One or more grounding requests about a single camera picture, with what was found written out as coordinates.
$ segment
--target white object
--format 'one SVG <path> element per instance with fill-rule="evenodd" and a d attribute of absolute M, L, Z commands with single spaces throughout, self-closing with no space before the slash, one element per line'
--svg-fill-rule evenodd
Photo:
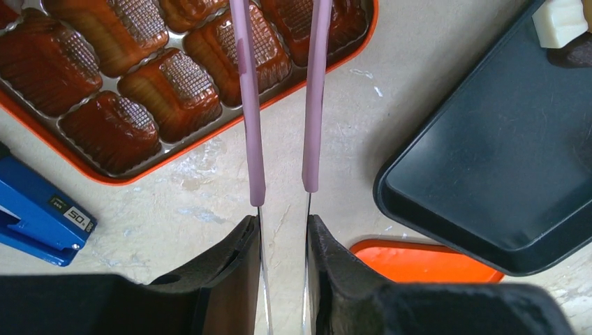
<path fill-rule="evenodd" d="M 560 49 L 588 30 L 582 0 L 546 0 L 533 15 L 541 47 Z"/>
<path fill-rule="evenodd" d="M 588 21 L 588 31 L 592 32 L 592 0 L 582 0 L 584 4 L 584 17 Z"/>

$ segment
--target orange plastic tray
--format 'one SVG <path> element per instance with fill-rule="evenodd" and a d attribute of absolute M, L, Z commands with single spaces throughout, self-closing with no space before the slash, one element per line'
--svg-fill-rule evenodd
<path fill-rule="evenodd" d="M 342 64 L 346 63 L 347 61 L 351 60 L 352 58 L 356 57 L 369 43 L 371 37 L 373 36 L 374 30 L 376 28 L 376 23 L 378 21 L 378 0 L 373 1 L 373 16 L 372 20 L 370 21 L 370 25 L 368 28 L 368 32 L 366 34 L 365 39 L 363 40 L 362 44 L 349 56 L 343 58 L 336 63 L 332 64 L 331 66 L 327 67 L 327 72 L 338 68 Z M 294 93 L 298 89 L 301 89 L 306 85 L 306 81 L 300 82 L 299 84 L 293 86 L 290 89 L 282 92 L 281 94 L 276 95 L 273 99 L 263 103 L 261 108 L 266 108 L 273 103 L 285 98 L 286 96 Z M 105 174 L 101 174 L 96 168 L 90 166 L 88 162 L 80 157 L 80 153 L 73 152 L 66 144 L 63 143 L 64 139 L 58 138 L 55 134 L 51 131 L 46 129 L 34 115 L 31 115 L 27 112 L 19 103 L 15 102 L 5 91 L 0 89 L 0 107 L 2 107 L 5 111 L 11 114 L 15 119 L 17 119 L 23 126 L 28 128 L 32 133 L 37 135 L 45 144 L 47 144 L 50 148 L 55 150 L 63 159 L 68 161 L 74 168 L 76 168 L 80 173 L 86 175 L 88 178 L 93 179 L 99 183 L 112 185 L 112 186 L 123 186 L 134 181 L 139 180 L 140 178 L 146 176 L 147 174 L 153 172 L 154 170 L 164 166 L 165 164 L 173 161 L 174 159 L 178 158 L 179 156 L 187 153 L 188 151 L 195 149 L 197 146 L 203 144 L 204 142 L 212 139 L 213 137 L 217 136 L 218 134 L 222 133 L 223 131 L 229 129 L 230 127 L 238 124 L 243 120 L 242 116 L 239 116 L 232 121 L 224 124 L 223 126 L 217 128 L 215 131 L 207 134 L 206 136 L 200 138 L 199 140 L 195 141 L 180 149 L 176 154 L 156 163 L 155 165 L 147 168 L 146 170 L 142 171 L 141 173 L 129 177 L 129 178 L 116 178 L 110 177 Z"/>
<path fill-rule="evenodd" d="M 369 239 L 351 252 L 399 283 L 497 283 L 503 274 L 445 246 Z"/>

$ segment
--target white surface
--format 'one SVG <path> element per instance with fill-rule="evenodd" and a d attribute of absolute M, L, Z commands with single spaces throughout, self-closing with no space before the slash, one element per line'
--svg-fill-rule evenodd
<path fill-rule="evenodd" d="M 344 245 L 368 236 L 423 239 L 384 217 L 371 188 L 401 141 L 449 91 L 523 1 L 382 0 L 360 56 L 327 76 L 320 192 L 313 210 Z M 266 234 L 274 326 L 298 334 L 306 196 L 300 179 L 304 90 L 262 111 Z M 93 213 L 99 225 L 71 266 L 58 268 L 0 246 L 0 274 L 117 272 L 148 283 L 222 238 L 249 204 L 240 124 L 125 187 L 88 180 L 6 113 L 0 140 Z M 592 246 L 537 276 L 579 334 L 592 334 Z M 265 317 L 258 316 L 263 334 Z"/>
<path fill-rule="evenodd" d="M 533 15 L 541 47 L 560 49 L 588 30 L 582 0 L 546 0 Z"/>

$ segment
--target stapler label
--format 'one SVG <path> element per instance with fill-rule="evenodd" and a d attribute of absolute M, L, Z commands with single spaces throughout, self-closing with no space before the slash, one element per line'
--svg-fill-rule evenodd
<path fill-rule="evenodd" d="M 52 196 L 49 203 L 80 229 L 86 232 L 92 231 L 94 224 L 91 222 L 91 219 L 84 215 L 78 208 L 69 205 L 57 195 Z"/>

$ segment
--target mooncake tray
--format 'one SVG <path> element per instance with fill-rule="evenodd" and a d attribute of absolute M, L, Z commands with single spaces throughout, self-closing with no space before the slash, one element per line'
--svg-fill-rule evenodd
<path fill-rule="evenodd" d="M 261 59 L 258 73 L 262 107 L 306 84 L 306 59 L 302 59 L 301 46 L 307 43 L 302 40 L 306 37 L 302 30 L 309 24 L 312 0 L 293 3 L 282 8 L 274 1 L 251 2 L 254 36 L 262 41 L 256 50 Z M 193 7 L 184 10 L 180 6 Z M 55 24 L 47 23 L 40 18 L 42 15 Z M 31 22 L 30 16 L 37 18 Z M 334 0 L 333 16 L 327 71 L 364 49 L 378 19 L 378 0 Z M 24 64 L 21 59 L 15 61 L 5 55 L 3 61 L 5 51 L 0 51 L 0 107 L 90 179 L 109 185 L 129 184 L 242 120 L 240 91 L 232 86 L 235 55 L 227 47 L 234 41 L 228 36 L 232 31 L 231 25 L 227 29 L 231 23 L 228 0 L 105 0 L 92 4 L 25 0 L 21 13 L 3 15 L 4 21 L 5 17 L 17 18 L 0 24 L 0 45 L 3 39 L 4 43 L 17 40 L 17 36 L 11 36 L 15 31 L 32 31 L 37 38 L 31 38 L 35 44 L 41 38 L 43 43 L 48 40 L 61 47 L 53 50 L 39 46 L 32 52 L 35 48 L 25 45 L 21 53 L 33 55 L 23 57 L 28 62 L 27 71 L 18 68 L 18 64 Z M 37 53 L 45 59 L 54 55 L 59 61 L 35 70 L 34 65 L 44 59 L 35 58 Z M 299 54 L 297 63 L 294 53 Z M 211 54 L 219 57 L 212 59 Z M 176 63 L 162 61 L 163 57 Z M 67 61 L 63 66 L 63 59 L 71 61 L 71 66 Z M 265 62 L 270 59 L 283 63 L 267 66 Z M 37 73 L 39 78 L 30 78 L 31 73 Z M 33 79 L 39 87 L 30 87 L 28 83 Z M 47 90 L 40 89 L 46 82 Z M 66 99 L 61 91 L 72 94 Z M 48 101 L 69 107 L 49 108 L 57 103 Z M 106 111 L 104 120 L 94 124 L 81 121 L 87 118 L 84 113 L 101 112 L 105 106 L 112 109 Z M 158 141 L 146 142 L 154 136 L 153 128 Z M 109 131 L 119 133 L 111 135 Z"/>

